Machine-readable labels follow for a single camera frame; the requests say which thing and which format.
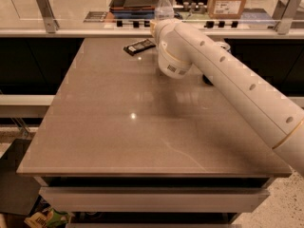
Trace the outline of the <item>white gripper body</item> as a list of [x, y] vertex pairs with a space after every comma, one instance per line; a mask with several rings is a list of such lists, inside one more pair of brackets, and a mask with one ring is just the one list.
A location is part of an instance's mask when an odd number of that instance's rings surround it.
[[165, 42], [171, 48], [179, 46], [181, 38], [175, 32], [175, 27], [181, 23], [178, 19], [153, 20], [151, 34], [153, 35], [157, 47], [161, 42]]

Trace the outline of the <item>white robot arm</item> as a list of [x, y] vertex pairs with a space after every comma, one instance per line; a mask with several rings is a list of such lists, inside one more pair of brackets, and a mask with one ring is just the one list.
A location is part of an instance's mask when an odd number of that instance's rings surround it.
[[177, 19], [153, 20], [151, 34], [165, 75], [197, 67], [263, 141], [304, 175], [304, 110], [208, 36]]

